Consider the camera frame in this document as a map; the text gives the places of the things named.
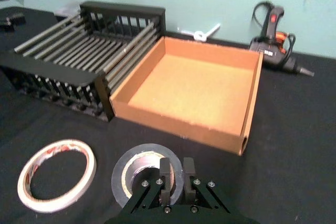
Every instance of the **cardboard tray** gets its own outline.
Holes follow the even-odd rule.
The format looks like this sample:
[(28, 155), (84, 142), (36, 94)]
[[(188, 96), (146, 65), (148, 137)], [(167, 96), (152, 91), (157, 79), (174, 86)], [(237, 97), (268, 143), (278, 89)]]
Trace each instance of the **cardboard tray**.
[(161, 38), (110, 101), (117, 117), (241, 155), (262, 54)]

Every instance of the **black table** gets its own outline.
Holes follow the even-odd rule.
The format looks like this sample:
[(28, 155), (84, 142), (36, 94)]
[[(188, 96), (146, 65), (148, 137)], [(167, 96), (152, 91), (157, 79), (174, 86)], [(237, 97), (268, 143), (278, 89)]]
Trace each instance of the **black table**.
[[(27, 24), (0, 33), (0, 50), (14, 48), (56, 22), (52, 13), (12, 7)], [(242, 157), (188, 139), (114, 118), (110, 123), (17, 93), (0, 74), (0, 223), (104, 223), (120, 207), (111, 191), (119, 157), (142, 143), (158, 143), (193, 157), (204, 181), (223, 186), (238, 209), (261, 223), (335, 223), (336, 60), (296, 54), (314, 78), (263, 69), (246, 152)], [(87, 192), (54, 214), (20, 202), (17, 180), (39, 149), (63, 139), (88, 143), (97, 172)], [(47, 160), (32, 192), (40, 198), (68, 191), (81, 177), (85, 158), (73, 152)]]

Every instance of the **wire rack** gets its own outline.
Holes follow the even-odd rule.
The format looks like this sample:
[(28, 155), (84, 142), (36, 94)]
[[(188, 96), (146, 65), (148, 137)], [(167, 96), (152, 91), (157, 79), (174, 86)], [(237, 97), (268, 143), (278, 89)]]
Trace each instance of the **wire rack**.
[(0, 67), (20, 92), (108, 121), (109, 96), (164, 32), (164, 8), (85, 2)]

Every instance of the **glue gun nozzle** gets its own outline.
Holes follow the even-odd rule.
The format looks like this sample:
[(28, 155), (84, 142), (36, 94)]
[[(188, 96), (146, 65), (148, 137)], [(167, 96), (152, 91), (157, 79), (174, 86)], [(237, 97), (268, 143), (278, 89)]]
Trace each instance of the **glue gun nozzle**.
[(312, 77), (314, 76), (314, 72), (312, 72), (312, 71), (310, 71), (306, 68), (300, 68), (299, 73), (305, 74), (306, 76), (312, 76)]

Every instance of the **white plastic part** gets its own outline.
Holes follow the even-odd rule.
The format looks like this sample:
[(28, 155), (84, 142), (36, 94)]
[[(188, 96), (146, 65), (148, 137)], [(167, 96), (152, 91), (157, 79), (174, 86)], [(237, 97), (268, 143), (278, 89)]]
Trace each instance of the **white plastic part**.
[(209, 36), (211, 36), (215, 31), (217, 31), (220, 28), (220, 26), (221, 26), (220, 24), (215, 25), (207, 33), (203, 33), (202, 31), (196, 31), (196, 32), (193, 33), (192, 31), (182, 30), (181, 34), (190, 35), (190, 36), (193, 36), (194, 39), (197, 40), (197, 41), (206, 42), (207, 38)]
[[(67, 193), (49, 200), (35, 199), (30, 192), (30, 182), (43, 161), (59, 152), (79, 151), (86, 157), (86, 169), (80, 181)], [(91, 148), (79, 140), (61, 140), (42, 148), (24, 166), (17, 183), (17, 193), (22, 203), (36, 212), (56, 212), (76, 202), (88, 189), (96, 173), (96, 159)]]

